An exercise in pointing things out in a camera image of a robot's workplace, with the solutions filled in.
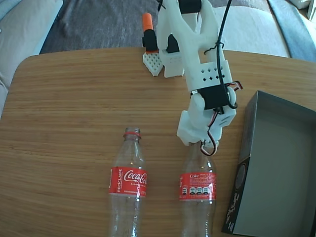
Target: perforated plate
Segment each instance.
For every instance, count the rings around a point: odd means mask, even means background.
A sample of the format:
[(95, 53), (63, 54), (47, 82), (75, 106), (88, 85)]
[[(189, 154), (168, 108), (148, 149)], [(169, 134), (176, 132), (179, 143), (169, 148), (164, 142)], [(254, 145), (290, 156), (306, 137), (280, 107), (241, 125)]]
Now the perforated plate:
[(144, 53), (143, 63), (154, 77), (158, 76), (163, 67), (158, 53)]

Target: coke label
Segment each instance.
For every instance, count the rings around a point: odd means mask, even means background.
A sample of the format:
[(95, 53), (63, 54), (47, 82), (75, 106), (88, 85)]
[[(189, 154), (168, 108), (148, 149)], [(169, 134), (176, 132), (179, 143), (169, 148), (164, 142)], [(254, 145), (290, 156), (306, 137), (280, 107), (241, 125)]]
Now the coke label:
[(109, 193), (146, 196), (147, 172), (143, 169), (116, 166), (111, 169)]
[(216, 200), (216, 173), (190, 172), (180, 175), (179, 200)]

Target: gray fabric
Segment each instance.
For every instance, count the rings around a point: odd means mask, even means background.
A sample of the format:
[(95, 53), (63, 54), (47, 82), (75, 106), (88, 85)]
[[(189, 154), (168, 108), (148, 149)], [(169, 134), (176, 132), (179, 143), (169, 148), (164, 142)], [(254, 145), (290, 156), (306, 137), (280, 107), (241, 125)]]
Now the gray fabric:
[(316, 62), (316, 47), (299, 11), (285, 0), (268, 0), (292, 58)]
[[(220, 7), (228, 0), (210, 1)], [(232, 5), (270, 11), (266, 0), (234, 0)], [(151, 13), (156, 25), (157, 6), (155, 0), (64, 0), (41, 53), (142, 46), (142, 14)]]

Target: empty soda bottle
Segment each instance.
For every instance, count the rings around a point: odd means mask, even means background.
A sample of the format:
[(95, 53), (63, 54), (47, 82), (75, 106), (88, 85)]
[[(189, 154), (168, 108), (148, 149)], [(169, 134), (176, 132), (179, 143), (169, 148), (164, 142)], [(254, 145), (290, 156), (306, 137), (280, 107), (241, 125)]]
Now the empty soda bottle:
[(216, 207), (216, 169), (211, 157), (190, 145), (180, 176), (179, 200), (183, 211), (181, 237), (211, 237)]
[(114, 161), (110, 180), (112, 221), (110, 237), (140, 237), (141, 204), (146, 196), (147, 172), (139, 145), (139, 128), (127, 128)]

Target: coca-cola logo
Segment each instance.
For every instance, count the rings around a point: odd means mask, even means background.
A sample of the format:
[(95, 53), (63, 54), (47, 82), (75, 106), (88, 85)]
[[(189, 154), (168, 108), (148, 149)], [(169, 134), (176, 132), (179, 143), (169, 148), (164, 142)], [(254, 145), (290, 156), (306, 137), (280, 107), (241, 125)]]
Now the coca-cola logo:
[(125, 181), (135, 181), (139, 182), (140, 184), (147, 184), (147, 174), (138, 174), (134, 173), (133, 170), (129, 170), (124, 175)]

